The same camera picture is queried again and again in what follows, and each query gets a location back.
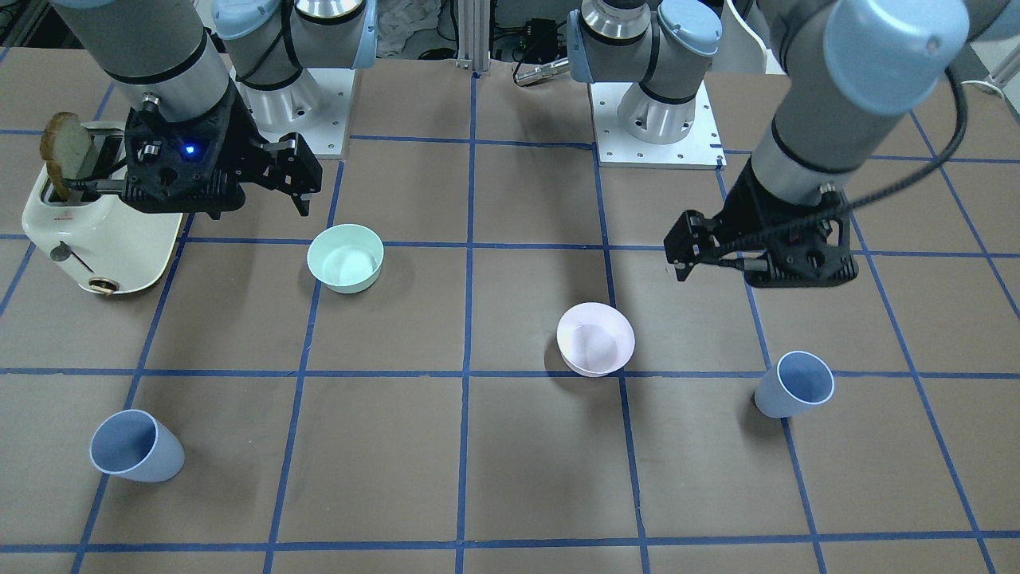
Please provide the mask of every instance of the black cable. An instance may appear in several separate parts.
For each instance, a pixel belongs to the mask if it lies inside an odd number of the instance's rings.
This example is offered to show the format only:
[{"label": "black cable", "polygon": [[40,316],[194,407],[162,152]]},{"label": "black cable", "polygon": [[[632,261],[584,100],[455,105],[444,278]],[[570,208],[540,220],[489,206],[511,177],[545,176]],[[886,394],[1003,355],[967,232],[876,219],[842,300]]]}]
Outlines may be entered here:
[{"label": "black cable", "polygon": [[89,181],[94,181],[97,179],[108,177],[112,175],[114,171],[123,167],[126,164],[128,164],[128,156],[124,156],[121,157],[120,160],[118,160],[117,162],[110,165],[109,167],[106,167],[105,169],[94,171],[84,177],[78,177],[78,178],[63,177],[62,181],[65,186],[71,189],[86,189]]},{"label": "black cable", "polygon": [[460,52],[460,32],[457,31],[457,0],[450,2],[450,21],[453,22],[453,41],[457,44],[457,51]]},{"label": "black cable", "polygon": [[530,54],[531,51],[534,50],[536,46],[538,46],[539,44],[542,44],[542,41],[545,40],[546,38],[548,38],[550,34],[556,33],[559,29],[561,29],[564,25],[566,25],[566,23],[567,23],[567,20],[563,20],[560,23],[556,24],[556,28],[554,28],[552,30],[547,30],[545,34],[543,34],[542,36],[538,37],[534,40],[534,42],[531,42],[531,45],[528,46],[526,50],[524,50],[524,53],[521,54],[520,59],[517,60],[517,65],[514,66],[514,68],[513,68],[513,73],[510,74],[510,79],[513,80],[513,83],[515,85],[517,85],[520,88],[525,88],[526,87],[526,86],[521,86],[520,84],[517,84],[517,72],[520,71],[520,65],[522,63],[524,63],[524,59],[527,58],[527,55]]},{"label": "black cable", "polygon": [[[441,16],[443,15],[443,8],[446,8],[446,5],[449,3],[449,1],[450,0],[443,0],[443,3],[440,4],[440,15]],[[446,40],[447,42],[456,42],[456,40],[454,40],[453,38],[447,38],[446,36],[443,35],[442,32],[440,32],[440,23],[442,23],[442,20],[436,22],[436,34],[439,35],[440,38]],[[453,31],[454,31],[454,34],[457,34],[457,27],[456,25],[453,28]]]},{"label": "black cable", "polygon": [[247,81],[252,75],[255,75],[255,73],[259,70],[259,68],[262,67],[262,64],[265,63],[265,60],[269,59],[269,54],[271,54],[272,51],[276,49],[276,45],[278,45],[279,41],[284,39],[285,33],[288,32],[288,29],[291,25],[290,18],[289,17],[285,17],[286,15],[289,14],[289,12],[285,12],[284,11],[284,10],[290,10],[291,7],[292,7],[292,2],[287,1],[287,0],[285,0],[280,4],[279,10],[280,10],[280,21],[282,21],[282,23],[280,23],[280,27],[279,27],[279,32],[276,34],[276,37],[272,39],[272,43],[269,44],[269,47],[266,48],[264,52],[262,52],[262,55],[259,56],[258,61],[255,62],[255,65],[252,66],[252,68],[248,71],[248,73],[245,73],[244,75],[237,75],[235,77],[235,81],[237,81],[237,82],[245,82],[245,81]]},{"label": "black cable", "polygon": [[713,261],[713,259],[715,261],[723,260],[721,257],[726,253],[757,249],[769,240],[777,239],[782,236],[788,236],[790,231],[810,228],[821,223],[822,221],[837,218],[855,209],[859,209],[865,205],[869,205],[875,201],[879,201],[889,197],[890,195],[900,193],[901,191],[928,176],[935,169],[941,167],[942,164],[945,164],[946,161],[948,161],[949,158],[956,153],[956,150],[960,147],[960,143],[963,142],[963,137],[967,132],[967,97],[963,93],[963,85],[957,81],[956,73],[949,67],[946,68],[946,77],[949,80],[950,89],[953,91],[953,101],[956,104],[956,127],[950,142],[946,144],[942,151],[939,152],[932,161],[925,163],[923,167],[917,169],[909,175],[849,203],[836,205],[812,215],[806,215],[804,217],[792,219],[784,223],[766,227],[734,239],[728,243],[724,243],[718,247],[706,249],[698,255],[695,262],[717,264]]}]

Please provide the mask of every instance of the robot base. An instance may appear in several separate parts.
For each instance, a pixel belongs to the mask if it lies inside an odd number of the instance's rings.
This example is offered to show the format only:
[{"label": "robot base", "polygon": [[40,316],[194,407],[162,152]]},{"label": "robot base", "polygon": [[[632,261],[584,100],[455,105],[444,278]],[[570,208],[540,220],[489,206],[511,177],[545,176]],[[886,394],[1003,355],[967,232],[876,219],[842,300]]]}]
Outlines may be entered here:
[{"label": "robot base", "polygon": [[726,164],[704,83],[698,88],[697,115],[687,136],[674,144],[663,145],[639,140],[620,124],[616,109],[629,88],[629,83],[617,82],[589,86],[600,165],[715,169],[720,163]]},{"label": "robot base", "polygon": [[318,84],[318,107],[310,113],[295,118],[287,125],[274,125],[280,131],[267,131],[255,116],[259,133],[269,141],[276,141],[291,132],[298,132],[308,142],[312,153],[320,159],[343,159],[347,150],[347,136],[354,103],[356,70],[347,68],[308,68]]}]

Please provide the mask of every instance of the blue tape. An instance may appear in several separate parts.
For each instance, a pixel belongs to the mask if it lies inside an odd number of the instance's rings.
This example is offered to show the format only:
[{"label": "blue tape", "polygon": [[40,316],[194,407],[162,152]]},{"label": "blue tape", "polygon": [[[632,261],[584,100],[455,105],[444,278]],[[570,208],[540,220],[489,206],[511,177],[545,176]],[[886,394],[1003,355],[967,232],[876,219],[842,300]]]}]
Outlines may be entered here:
[{"label": "blue tape", "polygon": [[[326,226],[332,226],[340,202],[340,190],[344,178],[344,163],[337,165],[337,180],[334,182],[333,199],[329,203],[329,216]],[[284,502],[287,495],[287,483],[291,476],[291,461],[294,458],[294,442],[298,434],[298,419],[301,416],[301,400],[304,396],[305,379],[308,377],[308,357],[311,355],[315,334],[315,320],[318,316],[319,296],[322,293],[322,281],[316,279],[312,290],[312,301],[308,310],[308,326],[305,329],[305,343],[301,348],[301,361],[298,363],[298,379],[294,385],[294,404],[291,407],[291,423],[287,429],[287,443],[284,448],[284,464],[279,469],[279,483],[276,486],[276,502],[272,509],[272,521],[269,523],[268,547],[265,551],[265,561],[262,564],[264,574],[272,571],[272,561],[276,541],[279,538],[279,521],[284,515]]]},{"label": "blue tape", "polygon": [[92,116],[93,121],[99,121],[103,116],[103,111],[106,110],[106,104],[110,101],[110,96],[113,95],[113,82],[106,88],[106,94],[103,95],[103,100],[99,102],[99,107],[96,108],[96,114]]},{"label": "blue tape", "polygon": [[[917,122],[917,116],[914,112],[910,112],[911,116],[914,118],[915,124],[918,129],[921,128],[919,122]],[[885,313],[888,315],[889,322],[892,324],[892,332],[896,333],[897,342],[900,344],[900,350],[903,352],[904,359],[907,361],[907,368],[913,375],[914,386],[917,389],[917,395],[921,399],[921,405],[924,407],[924,414],[928,418],[928,424],[931,426],[931,430],[935,435],[935,442],[938,443],[938,450],[942,455],[942,460],[946,462],[946,468],[949,470],[950,478],[953,479],[953,485],[956,487],[957,495],[960,498],[960,504],[963,506],[964,513],[967,515],[967,521],[970,524],[971,530],[974,532],[977,539],[977,544],[981,550],[981,556],[984,558],[984,564],[988,569],[988,572],[994,574],[996,568],[991,564],[991,557],[988,555],[988,549],[984,543],[984,539],[981,537],[980,529],[977,526],[977,520],[974,518],[974,512],[970,507],[970,502],[967,499],[966,492],[963,489],[963,483],[960,481],[960,476],[956,472],[956,466],[953,464],[953,459],[950,457],[949,449],[946,447],[946,441],[942,438],[942,433],[938,428],[938,422],[935,421],[935,414],[931,410],[931,404],[928,402],[928,396],[924,392],[924,385],[921,384],[921,378],[917,371],[917,366],[914,364],[914,358],[910,354],[910,350],[907,348],[907,338],[903,334],[903,330],[900,329],[900,322],[897,321],[896,314],[892,313],[892,305],[889,303],[888,295],[885,293],[885,286],[882,284],[882,279],[878,275],[878,267],[875,265],[873,256],[867,252],[868,242],[864,239],[864,233],[861,232],[861,227],[857,223],[857,217],[854,213],[850,214],[851,221],[854,223],[854,228],[857,231],[857,239],[860,241],[861,246],[864,247],[865,258],[868,261],[868,266],[871,268],[871,273],[875,277],[875,284],[878,289],[878,296],[882,300],[882,305],[885,307]]]},{"label": "blue tape", "polygon": [[[928,146],[928,151],[931,152],[931,156],[935,157],[937,155],[935,153],[935,148],[932,147],[931,140],[928,139],[928,135],[924,132],[924,126],[921,125],[921,121],[917,118],[917,114],[911,110],[910,116],[913,118],[917,129],[921,133],[921,137],[924,139],[924,145]],[[977,246],[981,249],[981,253],[983,253],[987,258],[988,266],[991,267],[991,272],[996,275],[996,280],[999,281],[1000,290],[1003,291],[1003,295],[1006,296],[1006,301],[1013,309],[1013,315],[1017,319],[1020,319],[1020,308],[1017,307],[1016,301],[1010,294],[1010,291],[1006,285],[1006,280],[1003,279],[1002,273],[999,272],[999,267],[996,266],[996,262],[988,256],[988,249],[985,247],[984,241],[981,239],[981,233],[977,231],[977,226],[974,225],[973,219],[970,218],[970,214],[967,212],[967,208],[964,206],[963,200],[960,199],[960,194],[957,193],[956,186],[953,185],[953,180],[950,178],[949,173],[946,172],[946,168],[944,166],[939,166],[938,171],[941,172],[942,178],[946,180],[946,185],[949,186],[950,193],[953,194],[953,200],[956,201],[957,207],[960,209],[960,213],[963,215],[964,220],[967,221],[967,226],[970,228],[970,232],[974,236],[974,241],[977,242]]]},{"label": "blue tape", "polygon": [[[982,538],[1017,539],[1020,530],[982,530]],[[975,539],[971,530],[931,530],[903,532],[844,532],[818,534],[761,534],[743,536],[651,536],[649,546],[706,546],[706,545],[756,545],[801,544],[817,538],[819,542],[866,542],[883,540],[968,540]],[[496,540],[357,540],[357,541],[306,541],[277,542],[274,551],[280,552],[358,552],[358,551],[452,551],[486,549],[571,549],[571,547],[631,547],[641,543],[636,537],[616,538],[513,538]],[[232,553],[264,552],[266,542],[145,542],[138,544],[89,544],[86,554],[119,553]],[[66,554],[74,552],[78,544],[0,544],[0,554]]]},{"label": "blue tape", "polygon": [[4,294],[3,300],[0,301],[0,318],[2,318],[4,312],[7,311],[7,305],[10,304],[11,298],[14,297],[14,291],[17,290],[17,283],[21,281],[21,275],[24,274],[24,269],[29,266],[29,259],[32,258],[32,253],[35,250],[35,243],[29,243],[29,246],[24,249],[24,255],[21,256],[21,262],[18,263],[17,270],[14,271],[14,276],[10,279],[10,284],[7,285],[7,293]]},{"label": "blue tape", "polygon": [[42,136],[42,129],[0,129],[0,136]]},{"label": "blue tape", "polygon": [[641,482],[638,480],[638,457],[634,454],[633,427],[630,424],[630,401],[627,397],[627,381],[618,377],[620,384],[620,409],[623,415],[623,438],[627,446],[627,468],[630,471],[630,495],[634,504],[634,520],[638,525],[638,543],[641,546],[641,565],[644,574],[652,573],[652,565],[648,558],[648,532],[645,530],[645,519],[642,517]]},{"label": "blue tape", "polygon": [[366,136],[354,134],[352,140],[368,140],[377,142],[420,142],[420,143],[470,143],[463,138],[419,138],[417,136]]}]

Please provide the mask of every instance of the metal frame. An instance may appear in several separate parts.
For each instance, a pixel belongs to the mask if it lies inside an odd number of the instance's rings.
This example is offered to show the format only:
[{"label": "metal frame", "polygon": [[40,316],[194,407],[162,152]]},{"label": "metal frame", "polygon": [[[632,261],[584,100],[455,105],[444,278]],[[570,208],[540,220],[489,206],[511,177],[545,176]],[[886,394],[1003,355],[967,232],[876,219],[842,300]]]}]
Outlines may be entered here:
[{"label": "metal frame", "polygon": [[590,87],[601,165],[679,169],[715,169],[726,165],[722,140],[704,82],[698,88],[697,117],[691,124],[691,132],[676,143],[662,145],[643,142],[620,124],[616,108],[629,87],[626,82],[601,82]]},{"label": "metal frame", "polygon": [[476,73],[489,73],[489,0],[460,0],[457,3],[457,66]]}]

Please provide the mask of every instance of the robot forearm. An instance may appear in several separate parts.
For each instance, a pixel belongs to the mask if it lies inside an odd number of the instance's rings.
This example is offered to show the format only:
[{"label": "robot forearm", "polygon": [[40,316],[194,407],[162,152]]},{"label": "robot forearm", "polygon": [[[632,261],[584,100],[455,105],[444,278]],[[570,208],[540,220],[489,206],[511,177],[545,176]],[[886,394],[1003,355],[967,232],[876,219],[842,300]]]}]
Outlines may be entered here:
[{"label": "robot forearm", "polygon": [[[839,190],[904,113],[934,89],[968,38],[1020,32],[1018,2],[942,0],[772,0],[759,2],[772,46],[792,87],[769,128],[711,219],[686,211],[666,237],[681,280],[720,243],[762,237],[818,213],[817,224],[756,243],[755,268],[738,266],[756,285],[831,285],[854,278],[846,198]],[[826,238],[839,232],[838,246]]]}]

